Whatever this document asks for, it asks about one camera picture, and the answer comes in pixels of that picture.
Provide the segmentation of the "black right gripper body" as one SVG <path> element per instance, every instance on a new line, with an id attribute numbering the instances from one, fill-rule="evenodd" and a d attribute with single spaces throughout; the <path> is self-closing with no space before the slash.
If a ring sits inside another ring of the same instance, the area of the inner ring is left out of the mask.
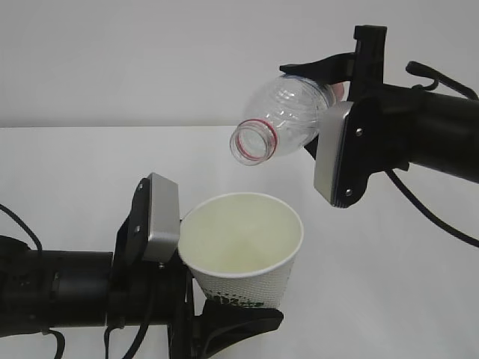
<path id="1" fill-rule="evenodd" d="M 369 177 L 394 168 L 407 169 L 403 137 L 391 128 L 385 110 L 391 87 L 383 80 L 387 28 L 357 25 L 352 53 L 356 55 L 347 100 L 353 106 L 344 129 L 338 171 L 339 189 L 345 208 L 357 203 L 366 192 Z M 316 158 L 319 134 L 305 149 Z"/>

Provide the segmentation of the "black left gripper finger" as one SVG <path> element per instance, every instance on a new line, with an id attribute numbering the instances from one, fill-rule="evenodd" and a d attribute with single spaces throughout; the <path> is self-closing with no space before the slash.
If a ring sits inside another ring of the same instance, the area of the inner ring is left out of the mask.
<path id="1" fill-rule="evenodd" d="M 194 357 L 211 358 L 220 351 L 261 334 L 276 331 L 284 319 L 277 309 L 246 308 L 207 300 L 194 319 Z"/>

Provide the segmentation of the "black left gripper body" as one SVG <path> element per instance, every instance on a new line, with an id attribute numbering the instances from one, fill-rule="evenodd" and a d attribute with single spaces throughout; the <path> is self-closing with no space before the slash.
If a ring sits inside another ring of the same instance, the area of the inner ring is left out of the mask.
<path id="1" fill-rule="evenodd" d="M 167 328 L 168 356 L 194 357 L 192 274 L 178 251 L 163 264 L 143 260 L 147 244 L 150 180 L 138 183 L 129 213 L 117 232 L 109 280 L 107 329 L 136 325 L 138 331 L 124 354 L 137 355 L 152 325 Z"/>

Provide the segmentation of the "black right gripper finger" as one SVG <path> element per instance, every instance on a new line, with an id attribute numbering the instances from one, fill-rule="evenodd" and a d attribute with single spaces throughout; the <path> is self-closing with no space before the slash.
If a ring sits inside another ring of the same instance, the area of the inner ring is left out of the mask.
<path id="1" fill-rule="evenodd" d="M 348 82 L 353 77 L 356 55 L 342 53 L 306 64 L 285 64 L 279 70 L 286 75 L 307 78 L 321 84 Z"/>

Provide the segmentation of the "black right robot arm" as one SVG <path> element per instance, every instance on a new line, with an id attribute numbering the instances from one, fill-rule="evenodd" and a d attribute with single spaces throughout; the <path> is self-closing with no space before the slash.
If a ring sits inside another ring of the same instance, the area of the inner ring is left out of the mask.
<path id="1" fill-rule="evenodd" d="M 384 26 L 358 25 L 353 52 L 281 66 L 285 74 L 322 85 L 350 85 L 347 99 L 326 111 L 307 146 L 315 159 L 314 187 L 335 207 L 357 203 L 370 175 L 410 164 L 478 181 L 477 94 L 414 61 L 407 72 L 431 85 L 386 84 L 386 34 Z"/>

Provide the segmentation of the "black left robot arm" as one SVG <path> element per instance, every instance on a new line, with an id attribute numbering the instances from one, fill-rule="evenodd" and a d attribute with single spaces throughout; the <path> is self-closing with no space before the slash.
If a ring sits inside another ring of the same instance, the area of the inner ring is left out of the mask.
<path id="1" fill-rule="evenodd" d="M 276 330 L 276 309 L 207 300 L 194 313 L 192 274 L 177 253 L 180 211 L 177 184 L 158 174 L 143 178 L 112 252 L 31 249 L 1 238 L 1 335 L 51 334 L 57 358 L 62 328 L 115 329 L 135 325 L 126 351 L 137 353 L 147 329 L 168 330 L 170 358 L 210 358 L 242 340 Z"/>

